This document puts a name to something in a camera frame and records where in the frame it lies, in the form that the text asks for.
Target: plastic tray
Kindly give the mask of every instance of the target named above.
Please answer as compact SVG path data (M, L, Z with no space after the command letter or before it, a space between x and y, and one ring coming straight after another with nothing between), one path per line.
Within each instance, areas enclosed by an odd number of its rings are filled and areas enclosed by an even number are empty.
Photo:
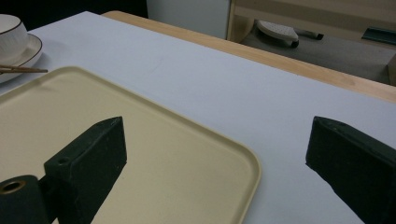
M250 150L77 67L0 96L0 180L41 178L46 160L116 116L128 162L93 223L242 222L261 178Z

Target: chopsticks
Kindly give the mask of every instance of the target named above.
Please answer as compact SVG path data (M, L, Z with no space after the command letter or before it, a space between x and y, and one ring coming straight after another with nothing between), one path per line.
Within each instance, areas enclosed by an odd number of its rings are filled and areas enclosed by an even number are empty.
M49 70L41 68L18 67L0 64L0 73L46 73Z

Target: white cabinet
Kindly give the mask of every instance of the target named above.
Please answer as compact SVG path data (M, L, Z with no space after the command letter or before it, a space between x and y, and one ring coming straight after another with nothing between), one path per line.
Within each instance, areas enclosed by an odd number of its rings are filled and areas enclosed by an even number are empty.
M147 0L148 18L226 38L230 0Z

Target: white dish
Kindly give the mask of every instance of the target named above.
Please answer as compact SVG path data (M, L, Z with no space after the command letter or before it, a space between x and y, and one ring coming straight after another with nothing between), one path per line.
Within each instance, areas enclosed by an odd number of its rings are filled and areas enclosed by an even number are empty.
M25 51L29 35L18 17L0 14L0 21L0 64L12 64Z
M29 34L29 43L26 50L21 55L20 59L12 64L13 66L31 67L42 54L43 43L40 38L35 35ZM19 76L21 73L0 73L0 83L8 81L14 77Z

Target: white table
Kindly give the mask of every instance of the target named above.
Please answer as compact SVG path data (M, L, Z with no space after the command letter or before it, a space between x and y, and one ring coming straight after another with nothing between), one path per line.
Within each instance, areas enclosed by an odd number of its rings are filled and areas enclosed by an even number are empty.
M36 67L81 66L251 148L262 182L246 223L361 223L305 165L314 116L396 147L394 103L89 12L31 33L44 43Z

